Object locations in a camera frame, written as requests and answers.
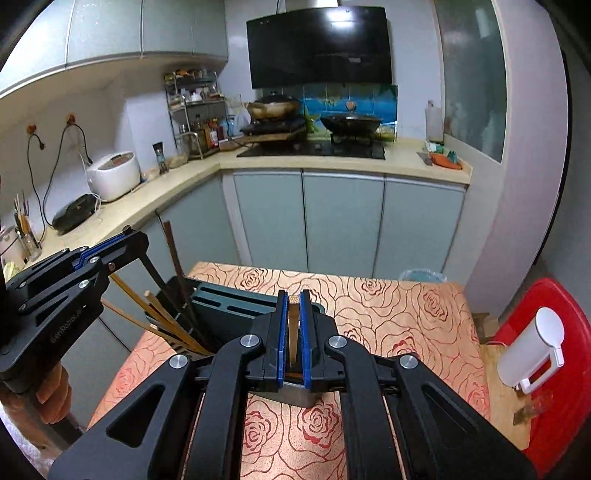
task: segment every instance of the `white rice cooker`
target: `white rice cooker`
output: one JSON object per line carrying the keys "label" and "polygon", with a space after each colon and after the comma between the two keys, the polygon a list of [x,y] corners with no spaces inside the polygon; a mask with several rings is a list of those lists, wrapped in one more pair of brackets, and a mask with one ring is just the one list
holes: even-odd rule
{"label": "white rice cooker", "polygon": [[86,169],[90,190],[103,202],[112,202],[139,185],[139,162],[133,152],[120,152],[96,160]]}

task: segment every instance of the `orange tablecloth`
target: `orange tablecloth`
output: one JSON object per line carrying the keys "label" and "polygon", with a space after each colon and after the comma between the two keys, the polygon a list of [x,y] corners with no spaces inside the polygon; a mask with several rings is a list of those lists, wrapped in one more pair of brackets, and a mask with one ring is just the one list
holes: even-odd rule
{"label": "orange tablecloth", "polygon": [[[485,418],[489,393],[478,338],[457,284],[419,284],[337,277],[200,262],[190,276],[228,287],[276,295],[311,291],[335,318],[339,332],[382,356],[417,352]],[[159,337],[145,333],[115,377],[90,425],[172,354]],[[241,477],[252,480],[327,480],[346,477],[345,443],[337,394],[313,408],[251,395],[246,411]]]}

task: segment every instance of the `red chair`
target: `red chair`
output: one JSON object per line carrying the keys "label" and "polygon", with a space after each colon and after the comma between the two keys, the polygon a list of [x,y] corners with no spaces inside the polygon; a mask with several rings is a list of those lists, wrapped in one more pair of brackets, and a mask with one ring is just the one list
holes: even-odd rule
{"label": "red chair", "polygon": [[583,310],[556,281],[538,280],[494,337],[510,345],[540,307],[554,310],[564,325],[564,366],[532,393],[532,399],[551,393],[547,411],[531,422],[525,454],[542,478],[550,472],[591,413],[591,326]]}

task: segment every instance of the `wok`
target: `wok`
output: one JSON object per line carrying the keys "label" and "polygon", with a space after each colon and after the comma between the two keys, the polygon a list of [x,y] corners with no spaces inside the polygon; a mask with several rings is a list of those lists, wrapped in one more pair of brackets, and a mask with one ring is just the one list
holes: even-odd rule
{"label": "wok", "polygon": [[300,109],[300,101],[287,95],[269,95],[246,104],[254,120],[281,120]]}
{"label": "wok", "polygon": [[336,113],[320,117],[320,121],[337,137],[368,137],[374,133],[381,120],[372,115]]}

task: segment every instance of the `cabinet door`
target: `cabinet door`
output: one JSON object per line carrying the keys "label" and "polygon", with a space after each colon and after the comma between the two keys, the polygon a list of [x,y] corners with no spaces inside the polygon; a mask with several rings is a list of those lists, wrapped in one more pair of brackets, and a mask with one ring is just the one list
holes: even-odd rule
{"label": "cabinet door", "polygon": [[88,425],[129,352],[95,320],[61,359],[72,386],[72,413]]}
{"label": "cabinet door", "polygon": [[192,53],[196,0],[144,0],[142,46],[144,52]]}
{"label": "cabinet door", "polygon": [[141,51],[142,0],[76,0],[68,63]]}
{"label": "cabinet door", "polygon": [[384,177],[304,172],[310,272],[371,277]]}
{"label": "cabinet door", "polygon": [[301,171],[234,174],[254,267],[308,271]]}
{"label": "cabinet door", "polygon": [[166,208],[161,218],[171,223],[185,275],[199,261],[240,264],[219,176]]}
{"label": "cabinet door", "polygon": [[462,211],[464,188],[388,178],[374,276],[410,268],[441,272]]}
{"label": "cabinet door", "polygon": [[0,72],[0,92],[66,64],[66,39],[74,0],[54,0],[18,41]]}
{"label": "cabinet door", "polygon": [[[148,223],[140,230],[148,235],[150,241],[148,258],[152,261],[163,280],[168,281],[174,275],[174,267],[170,260],[160,221],[155,215],[152,215]],[[157,294],[160,290],[139,260],[135,260],[126,267],[121,268],[117,274],[141,297],[144,296],[146,290],[154,294]],[[103,298],[134,318],[145,322],[144,311],[115,283],[110,283]],[[129,350],[133,350],[144,333],[140,327],[121,318],[109,309],[105,309],[101,314],[101,318]]]}
{"label": "cabinet door", "polygon": [[193,31],[195,53],[228,57],[224,0],[197,0],[197,27]]}

